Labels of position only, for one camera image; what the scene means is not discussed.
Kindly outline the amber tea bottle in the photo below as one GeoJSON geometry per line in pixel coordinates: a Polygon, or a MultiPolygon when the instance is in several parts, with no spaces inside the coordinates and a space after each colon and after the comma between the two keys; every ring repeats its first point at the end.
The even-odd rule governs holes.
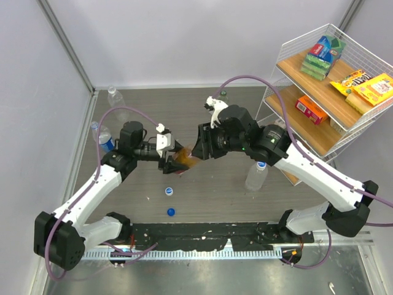
{"type": "Polygon", "coordinates": [[[173,154],[173,159],[188,168],[194,167],[199,163],[200,159],[192,155],[192,148],[190,146],[183,147],[180,151],[173,154]]]}

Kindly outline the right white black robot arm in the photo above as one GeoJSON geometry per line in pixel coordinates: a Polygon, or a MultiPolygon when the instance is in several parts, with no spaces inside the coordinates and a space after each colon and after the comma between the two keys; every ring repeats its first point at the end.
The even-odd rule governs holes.
{"type": "Polygon", "coordinates": [[[286,243],[314,230],[330,229],[344,237],[355,237],[370,214],[370,197],[378,186],[352,179],[309,152],[288,131],[271,124],[259,126],[248,110],[209,98],[205,108],[209,123],[198,126],[192,155],[201,160],[218,159],[228,152],[243,152],[252,160],[294,175],[325,198],[304,210],[287,210],[277,234],[286,243]]]}

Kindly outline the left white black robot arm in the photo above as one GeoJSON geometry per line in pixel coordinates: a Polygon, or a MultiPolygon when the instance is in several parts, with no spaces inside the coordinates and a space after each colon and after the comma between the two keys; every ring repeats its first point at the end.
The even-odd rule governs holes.
{"type": "Polygon", "coordinates": [[[157,162],[164,174],[185,170],[167,152],[178,152],[182,145],[163,125],[157,127],[155,143],[146,141],[143,124],[123,125],[116,146],[99,161],[90,179],[53,213],[41,212],[34,222],[34,252],[43,257],[48,271],[55,264],[65,271],[73,269],[83,254],[104,242],[126,244],[132,234],[129,218],[115,212],[101,220],[86,221],[97,206],[136,169],[139,161],[157,162]]]}

